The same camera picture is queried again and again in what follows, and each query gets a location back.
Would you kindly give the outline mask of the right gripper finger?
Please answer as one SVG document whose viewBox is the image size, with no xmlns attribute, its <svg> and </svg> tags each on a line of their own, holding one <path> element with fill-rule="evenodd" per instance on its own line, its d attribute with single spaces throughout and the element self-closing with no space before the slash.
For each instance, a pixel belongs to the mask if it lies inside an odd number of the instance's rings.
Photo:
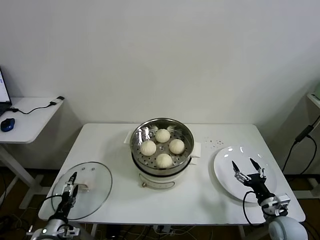
<svg viewBox="0 0 320 240">
<path fill-rule="evenodd" d="M 236 163 L 234 161 L 232 161 L 232 167 L 233 167 L 233 171 L 234 171 L 234 177 L 241 182 L 242 184 L 244 183 L 248 183 L 249 181 L 251 181 L 251 178 L 245 174 L 243 174 L 242 172 L 240 172 L 240 169 L 238 168 L 238 166 L 236 165 Z"/>
<path fill-rule="evenodd" d="M 252 163 L 253 167 L 257 171 L 257 173 L 250 174 L 249 177 L 256 180 L 265 180 L 265 169 L 262 168 L 256 161 L 250 158 L 250 162 Z"/>
</svg>

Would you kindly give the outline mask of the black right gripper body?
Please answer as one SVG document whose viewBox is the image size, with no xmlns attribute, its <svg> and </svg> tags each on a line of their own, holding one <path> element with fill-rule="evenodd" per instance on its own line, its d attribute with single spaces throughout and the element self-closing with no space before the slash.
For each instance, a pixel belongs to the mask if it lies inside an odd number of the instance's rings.
<svg viewBox="0 0 320 240">
<path fill-rule="evenodd" d="M 243 184 L 252 188 L 258 202 L 263 202 L 275 196 L 265 185 L 266 177 L 261 177 L 258 173 L 249 174 L 247 177 L 249 180 L 245 180 Z"/>
</svg>

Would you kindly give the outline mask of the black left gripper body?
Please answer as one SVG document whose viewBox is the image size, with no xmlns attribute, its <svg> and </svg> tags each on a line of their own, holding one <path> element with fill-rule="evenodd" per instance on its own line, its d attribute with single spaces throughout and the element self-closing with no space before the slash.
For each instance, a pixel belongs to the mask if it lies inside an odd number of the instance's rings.
<svg viewBox="0 0 320 240">
<path fill-rule="evenodd" d="M 76 197 L 69 192 L 64 192 L 61 197 L 61 202 L 58 205 L 58 213 L 63 216 L 68 216 L 71 208 L 76 202 Z"/>
</svg>

